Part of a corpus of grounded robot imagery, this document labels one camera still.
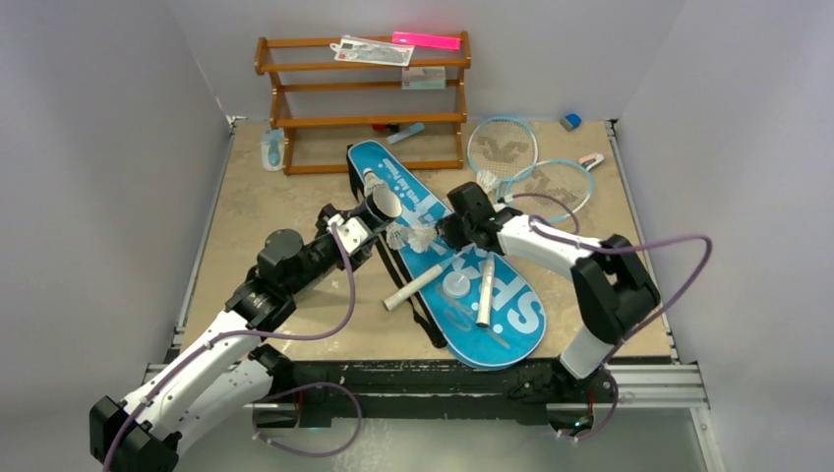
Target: black base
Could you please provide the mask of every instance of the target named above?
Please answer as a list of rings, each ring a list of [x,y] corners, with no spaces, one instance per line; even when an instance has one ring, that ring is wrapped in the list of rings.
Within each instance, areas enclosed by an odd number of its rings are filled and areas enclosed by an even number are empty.
[[[670,364],[670,358],[629,358],[628,362]],[[560,380],[556,359],[527,359],[500,371],[479,371],[455,360],[408,361],[294,361],[295,384],[342,384],[359,400],[363,418],[389,419],[504,419],[522,425],[573,423],[575,416],[547,411],[549,403],[586,404],[590,391],[596,402],[613,399],[602,372],[581,385]],[[334,389],[304,391],[300,427],[329,427],[333,418],[355,418],[350,399]],[[263,423],[262,427],[286,427]]]
[[[89,411],[89,449],[99,462],[104,457],[128,414],[109,396],[98,400]],[[149,425],[134,422],[119,443],[112,472],[170,472],[177,465],[178,435],[160,441],[148,433]]]

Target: shuttlecock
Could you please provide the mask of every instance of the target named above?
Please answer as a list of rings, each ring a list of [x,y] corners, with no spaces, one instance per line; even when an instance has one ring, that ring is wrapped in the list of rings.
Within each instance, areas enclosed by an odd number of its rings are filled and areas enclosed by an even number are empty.
[[[380,187],[387,187],[386,181],[379,178],[373,170],[365,170],[365,197],[373,194]]]
[[[411,232],[408,234],[408,246],[415,253],[425,253],[437,237],[438,230],[432,226],[411,228]]]
[[[408,245],[410,231],[399,223],[391,223],[386,229],[386,243],[392,250],[399,251]]]
[[[477,183],[484,192],[490,193],[498,186],[498,176],[489,170],[479,170],[475,175],[475,183]]]

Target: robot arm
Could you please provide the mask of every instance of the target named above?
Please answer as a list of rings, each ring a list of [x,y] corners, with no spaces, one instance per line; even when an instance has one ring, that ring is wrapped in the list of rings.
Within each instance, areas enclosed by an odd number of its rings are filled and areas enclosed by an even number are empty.
[[[352,269],[361,266],[371,257],[377,236],[401,210],[397,196],[379,187],[352,210],[325,206],[316,222],[316,237],[308,244],[291,229],[270,234],[244,283],[191,346],[121,401],[105,396],[93,406],[92,455],[104,463],[119,430],[127,425],[112,454],[111,470],[173,470],[179,454],[228,414],[284,390],[283,383],[291,379],[281,372],[285,358],[269,346],[259,347],[264,340],[256,331],[276,330],[295,311],[298,293],[334,268],[345,269],[339,246]],[[214,341],[232,331],[253,335]],[[231,369],[247,353],[250,359]],[[166,379],[164,386],[158,379]]]
[[[529,215],[515,208],[493,207],[472,182],[455,188],[448,198],[454,213],[438,223],[438,231],[453,249],[475,243],[484,250],[527,259],[573,283],[583,327],[560,356],[560,364],[575,381],[593,374],[625,335],[660,304],[657,287],[636,254],[606,256],[578,245],[630,246],[625,237],[614,235],[603,241],[546,228],[577,245],[553,241],[533,230]]]

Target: badminton racket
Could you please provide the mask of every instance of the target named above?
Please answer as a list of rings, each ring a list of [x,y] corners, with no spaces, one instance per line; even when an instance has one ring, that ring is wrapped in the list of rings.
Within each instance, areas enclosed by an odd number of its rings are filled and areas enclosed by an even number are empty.
[[[496,191],[512,179],[521,179],[533,171],[539,158],[539,144],[533,130],[521,120],[495,116],[482,121],[466,149],[469,165],[485,192]]]
[[[578,212],[594,192],[594,178],[582,165],[566,159],[538,162],[526,177],[510,179],[502,200],[527,214],[539,215],[550,223],[565,220],[570,213],[544,195],[559,200]]]

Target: purple cable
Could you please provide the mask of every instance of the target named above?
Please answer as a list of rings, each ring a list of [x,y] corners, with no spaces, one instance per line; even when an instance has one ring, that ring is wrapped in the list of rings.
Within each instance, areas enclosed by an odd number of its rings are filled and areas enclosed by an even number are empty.
[[[337,229],[338,228],[337,228],[335,223],[330,226],[330,231],[334,235],[337,234],[336,233]],[[270,331],[256,331],[256,330],[249,330],[249,329],[238,329],[238,330],[227,331],[227,332],[222,332],[221,334],[218,334],[217,336],[215,336],[214,338],[212,338],[211,340],[208,341],[208,345],[214,346],[217,342],[219,342],[223,339],[226,339],[228,337],[232,337],[232,336],[258,336],[258,337],[268,337],[268,338],[272,338],[272,339],[290,339],[290,340],[295,340],[295,341],[313,341],[313,340],[324,339],[326,337],[333,336],[337,332],[341,331],[347,325],[347,323],[350,321],[350,318],[353,316],[353,309],[356,307],[356,283],[355,283],[355,280],[353,279],[353,267],[350,266],[350,257],[348,256],[347,251],[344,249],[344,245],[342,245],[341,240],[339,238],[333,237],[333,239],[336,242],[336,247],[338,248],[339,254],[341,255],[342,262],[344,263],[344,271],[347,272],[347,283],[348,283],[348,286],[350,287],[350,302],[349,302],[349,305],[347,307],[347,313],[345,314],[344,319],[342,319],[341,323],[339,323],[335,328],[333,328],[329,331],[325,331],[321,334],[281,334],[281,333],[278,333],[278,332],[270,332]],[[158,380],[154,379],[154,381],[156,381],[156,384],[148,392],[148,395],[146,395],[147,401],[148,402],[153,401],[153,399],[156,398],[157,395],[159,395],[159,393],[168,384],[168,382],[170,382],[172,379],[177,377],[177,374],[182,372],[183,369],[188,367],[189,364],[194,362],[195,359],[197,359],[201,354],[203,354],[206,351],[208,351],[208,349],[206,348],[206,345],[201,344],[193,352],[191,352],[188,356],[183,358],[182,362],[180,362],[179,364],[177,364],[173,368],[171,368],[171,372],[169,372],[168,375],[166,375],[163,378],[158,379]],[[345,391],[345,393],[351,398],[351,400],[353,400],[353,403],[356,405],[356,409],[357,409],[357,418],[359,418],[361,420],[362,412],[359,410],[359,402],[356,400],[356,397],[353,396],[353,394],[350,393],[349,391],[346,391],[347,390],[346,388],[341,387],[341,389],[343,389]],[[116,436],[113,438],[113,442],[110,443],[110,448],[107,450],[107,454],[104,456],[104,461],[102,462],[103,472],[110,472],[110,466],[113,464],[113,457],[116,454],[117,446],[119,445],[119,443],[121,443],[122,439],[124,438],[125,434],[127,433],[128,427],[134,421],[136,421],[136,419],[139,417],[139,415],[141,415],[142,412],[145,411],[146,407],[147,406],[146,406],[145,403],[140,403],[139,405],[137,405],[136,408],[133,410],[133,412],[130,415],[128,415],[125,422],[119,428],[119,431],[116,432]],[[348,442],[343,447],[341,447],[339,449],[339,451],[345,450],[346,448],[348,448],[353,443],[354,440],[356,440],[356,436],[359,434],[359,427],[360,427],[360,422],[357,421],[356,431],[354,432],[354,435],[350,438],[350,440],[348,440]],[[287,450],[290,450],[291,452],[296,451],[296,453],[300,453],[302,455],[304,455],[304,452],[305,452],[305,451],[301,451],[301,450],[297,450],[297,449],[292,450],[291,447],[288,447]]]
[[[269,444],[273,447],[277,447],[279,449],[283,449],[283,450],[286,450],[287,452],[292,452],[294,454],[302,455],[304,457],[330,457],[331,455],[339,454],[340,452],[349,448],[350,445],[353,444],[353,442],[356,441],[356,438],[359,436],[360,425],[362,423],[362,409],[359,408],[359,400],[356,399],[356,396],[353,393],[351,393],[350,390],[348,390],[344,386],[342,386],[338,383],[331,383],[331,382],[307,383],[306,385],[296,386],[295,388],[290,388],[287,391],[283,391],[281,393],[276,393],[275,395],[270,395],[270,396],[264,397],[263,399],[258,400],[258,401],[259,402],[273,401],[273,400],[277,400],[278,398],[280,398],[282,396],[285,396],[285,395],[291,395],[293,393],[296,393],[296,392],[299,392],[299,391],[302,391],[302,390],[306,390],[308,388],[321,387],[321,386],[330,386],[330,387],[333,387],[337,390],[341,390],[342,393],[344,393],[345,395],[348,396],[348,398],[350,398],[350,401],[352,401],[353,405],[356,407],[356,428],[353,429],[353,434],[350,436],[350,439],[348,439],[345,444],[337,447],[334,450],[329,450],[327,452],[310,452],[310,451],[307,451],[307,450],[296,449],[295,447],[291,447],[289,445],[282,444],[280,442],[275,442],[275,441],[271,440],[269,437],[267,437],[267,435],[265,435],[264,433],[262,433],[258,429],[258,420],[256,418],[256,415],[253,413],[252,414],[252,428],[255,429],[255,436],[259,440],[261,440],[264,443],[267,443],[267,444]]]
[[[608,361],[610,361],[611,358],[614,357],[614,354],[616,354],[617,351],[620,350],[621,347],[623,347],[626,341],[634,337],[634,335],[640,332],[641,329],[647,327],[652,322],[657,320],[661,315],[669,311],[669,309],[672,308],[672,306],[675,305],[675,303],[677,303],[678,300],[681,299],[681,297],[686,293],[686,291],[689,289],[692,283],[698,278],[698,276],[701,274],[701,271],[706,266],[706,263],[709,262],[710,256],[712,255],[712,239],[705,234],[685,234],[682,236],[661,239],[659,241],[654,241],[651,243],[638,244],[636,246],[626,246],[624,248],[600,248],[598,246],[591,246],[590,244],[581,242],[577,244],[576,241],[571,240],[569,238],[564,238],[562,236],[550,234],[546,231],[543,231],[541,228],[539,228],[537,225],[533,223],[542,223],[545,226],[550,226],[550,224],[548,224],[547,221],[545,221],[539,216],[530,216],[530,228],[533,230],[534,233],[538,234],[539,236],[550,239],[551,241],[556,241],[558,243],[569,244],[572,246],[578,245],[578,247],[581,249],[593,251],[599,254],[604,254],[606,256],[620,256],[623,254],[638,253],[641,251],[664,248],[666,246],[672,246],[673,244],[680,244],[686,241],[694,240],[701,240],[706,244],[703,257],[701,257],[701,260],[695,266],[695,269],[681,285],[681,288],[679,288],[677,292],[675,292],[671,297],[669,297],[669,301],[664,303],[663,306],[661,306],[655,313],[643,320],[641,323],[637,324],[637,326],[635,326],[634,329],[627,332],[625,336],[623,336],[623,340],[620,341],[619,344],[614,346],[614,349],[612,349],[611,352],[608,353],[608,355],[605,357],[605,359],[603,359],[603,363],[607,363]]]
[[[536,224],[534,224],[534,223],[542,223],[542,224],[544,224],[545,226],[548,226],[548,227],[550,227],[550,224],[548,224],[548,222],[545,221],[540,216],[530,216],[530,228],[533,230],[533,232],[535,232],[539,236],[550,239],[551,241],[556,241],[558,243],[569,244],[569,245],[572,245],[572,246],[577,245],[576,241],[570,240],[568,238],[564,238],[562,236],[557,236],[555,234],[549,234],[546,231],[543,231],[541,228],[537,227]],[[622,255],[622,254],[631,254],[631,253],[637,253],[637,252],[647,251],[647,250],[651,250],[651,249],[664,248],[666,246],[671,246],[673,244],[679,244],[679,243],[682,243],[682,242],[685,242],[685,241],[694,241],[694,240],[703,241],[705,243],[706,247],[704,248],[703,257],[701,257],[701,260],[695,266],[695,269],[692,271],[692,273],[689,275],[689,277],[681,285],[681,288],[679,288],[678,291],[675,292],[675,294],[673,294],[671,297],[669,297],[669,301],[667,303],[664,303],[663,306],[661,306],[655,313],[653,313],[651,316],[649,316],[648,318],[643,320],[641,323],[637,324],[637,326],[635,326],[634,329],[627,332],[625,334],[625,336],[623,336],[623,340],[620,341],[619,344],[614,346],[614,348],[611,350],[611,352],[609,352],[605,356],[605,358],[603,359],[603,361],[602,361],[603,371],[605,372],[606,376],[608,376],[608,378],[610,379],[611,385],[613,386],[613,389],[614,389],[614,399],[611,402],[611,409],[608,410],[608,413],[605,415],[605,418],[603,418],[603,420],[599,423],[599,425],[596,428],[592,429],[588,434],[586,434],[582,437],[576,438],[577,441],[585,441],[585,440],[593,437],[597,433],[599,433],[603,428],[605,428],[605,426],[611,421],[611,418],[614,416],[614,412],[617,410],[617,404],[620,402],[620,387],[617,385],[617,380],[614,379],[614,376],[611,374],[611,371],[609,371],[605,367],[605,364],[608,363],[609,361],[611,361],[611,359],[614,357],[614,355],[617,353],[617,351],[619,351],[620,348],[622,348],[623,345],[626,344],[626,341],[628,341],[629,339],[634,337],[635,334],[637,334],[642,329],[644,329],[645,327],[650,325],[652,322],[657,320],[661,315],[663,315],[664,313],[669,311],[669,309],[672,308],[672,306],[675,305],[675,303],[678,302],[678,300],[681,299],[681,297],[684,295],[684,293],[686,293],[686,291],[690,288],[690,286],[695,281],[695,279],[698,278],[698,276],[701,274],[701,271],[704,269],[706,264],[709,262],[709,258],[712,255],[712,239],[705,234],[686,234],[686,235],[677,236],[677,237],[673,237],[673,238],[662,239],[660,241],[655,241],[655,242],[651,242],[651,243],[639,244],[639,245],[636,245],[636,246],[627,246],[627,247],[624,247],[624,248],[616,248],[616,249],[614,249],[614,248],[600,248],[598,246],[591,246],[589,244],[585,244],[585,243],[581,243],[581,242],[578,243],[578,246],[580,248],[582,248],[584,250],[587,250],[587,251],[593,251],[593,252],[596,252],[596,253],[599,253],[599,254],[604,254],[604,255],[607,255],[607,256],[619,256],[619,255]]]
[[[518,197],[535,197],[535,198],[539,198],[539,199],[549,200],[549,201],[553,202],[554,204],[559,205],[570,216],[570,219],[573,220],[573,234],[579,234],[579,218],[576,217],[576,213],[574,213],[573,210],[570,209],[569,206],[565,205],[565,203],[562,202],[561,200],[557,199],[556,197],[551,197],[550,195],[547,195],[547,194],[538,194],[538,193],[533,193],[533,192],[523,192],[523,193],[520,193],[520,194],[512,194],[512,198],[514,200]]]

